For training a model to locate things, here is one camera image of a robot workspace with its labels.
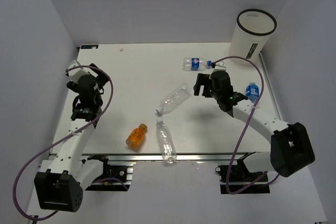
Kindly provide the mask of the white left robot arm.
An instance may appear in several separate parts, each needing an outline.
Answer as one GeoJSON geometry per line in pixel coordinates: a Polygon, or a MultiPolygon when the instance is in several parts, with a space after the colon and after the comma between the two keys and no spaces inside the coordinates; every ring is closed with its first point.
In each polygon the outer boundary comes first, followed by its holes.
{"type": "Polygon", "coordinates": [[[93,63],[85,68],[73,61],[69,67],[74,72],[68,74],[67,88],[77,94],[72,103],[69,139],[62,143],[49,167],[34,179],[39,206],[44,210],[76,212],[91,183],[95,179],[104,182],[111,175],[111,168],[101,161],[81,161],[104,111],[101,96],[110,78],[93,63]]]}

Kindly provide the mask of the orange juice bottle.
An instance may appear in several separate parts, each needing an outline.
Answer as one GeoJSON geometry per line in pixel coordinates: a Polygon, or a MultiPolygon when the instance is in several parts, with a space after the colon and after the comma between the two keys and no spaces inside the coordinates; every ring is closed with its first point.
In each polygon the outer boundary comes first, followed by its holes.
{"type": "Polygon", "coordinates": [[[145,139],[147,130],[148,127],[145,124],[140,124],[128,136],[125,141],[126,145],[133,150],[138,150],[145,139]]]}

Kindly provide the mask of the blue label plastic bottle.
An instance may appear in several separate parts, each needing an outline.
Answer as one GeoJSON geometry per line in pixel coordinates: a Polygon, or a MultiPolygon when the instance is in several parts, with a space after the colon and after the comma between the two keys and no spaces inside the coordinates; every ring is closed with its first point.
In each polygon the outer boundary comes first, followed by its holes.
{"type": "Polygon", "coordinates": [[[184,58],[182,68],[184,71],[204,71],[212,67],[212,62],[204,58],[184,58]]]}

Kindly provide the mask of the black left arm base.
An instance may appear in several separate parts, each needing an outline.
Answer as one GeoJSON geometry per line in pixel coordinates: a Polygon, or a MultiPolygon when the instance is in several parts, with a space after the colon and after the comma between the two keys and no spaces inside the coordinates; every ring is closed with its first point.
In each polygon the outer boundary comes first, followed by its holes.
{"type": "Polygon", "coordinates": [[[87,191],[128,191],[133,174],[133,163],[113,161],[104,155],[91,155],[88,161],[99,161],[102,174],[94,179],[87,191]]]}

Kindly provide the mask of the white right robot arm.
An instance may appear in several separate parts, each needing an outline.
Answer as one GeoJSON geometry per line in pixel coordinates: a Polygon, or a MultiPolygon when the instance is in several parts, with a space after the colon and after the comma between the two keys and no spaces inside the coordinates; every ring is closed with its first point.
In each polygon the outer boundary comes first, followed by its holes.
{"type": "Polygon", "coordinates": [[[305,126],[289,124],[256,108],[248,98],[233,90],[226,71],[197,75],[194,95],[214,98],[219,108],[263,136],[270,144],[268,152],[245,154],[237,161],[237,175],[247,182],[258,172],[277,172],[289,177],[315,161],[305,126]]]}

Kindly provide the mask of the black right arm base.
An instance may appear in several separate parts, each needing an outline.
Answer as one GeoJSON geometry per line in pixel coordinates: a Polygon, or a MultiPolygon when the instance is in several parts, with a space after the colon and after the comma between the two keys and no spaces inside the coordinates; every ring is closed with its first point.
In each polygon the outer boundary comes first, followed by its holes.
{"type": "MultiPolygon", "coordinates": [[[[221,165],[215,168],[215,173],[219,176],[220,190],[221,190],[220,193],[222,195],[228,195],[228,192],[226,190],[227,169],[228,165],[221,165]]],[[[231,191],[240,190],[244,186],[253,182],[260,175],[262,175],[262,172],[248,173],[247,175],[244,175],[243,172],[240,171],[236,165],[233,165],[229,176],[229,189],[231,191]]],[[[251,187],[247,188],[240,194],[269,194],[270,189],[267,183],[268,183],[268,176],[265,175],[263,178],[255,182],[251,187]]]]}

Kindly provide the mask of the small blue water bottle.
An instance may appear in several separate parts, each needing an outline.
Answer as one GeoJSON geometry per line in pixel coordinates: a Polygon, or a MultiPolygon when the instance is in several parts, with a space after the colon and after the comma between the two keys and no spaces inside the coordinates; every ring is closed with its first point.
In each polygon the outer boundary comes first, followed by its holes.
{"type": "Polygon", "coordinates": [[[259,87],[254,82],[251,82],[246,87],[246,97],[255,104],[259,99],[259,87]]]}

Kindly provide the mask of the clear white-capped plastic bottle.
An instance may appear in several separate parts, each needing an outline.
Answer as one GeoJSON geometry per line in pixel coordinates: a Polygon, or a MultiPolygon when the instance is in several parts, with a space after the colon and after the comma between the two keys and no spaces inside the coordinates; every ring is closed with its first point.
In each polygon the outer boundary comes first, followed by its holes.
{"type": "Polygon", "coordinates": [[[156,137],[162,159],[168,164],[174,163],[177,159],[177,153],[174,147],[171,132],[162,118],[156,119],[156,137]]]}

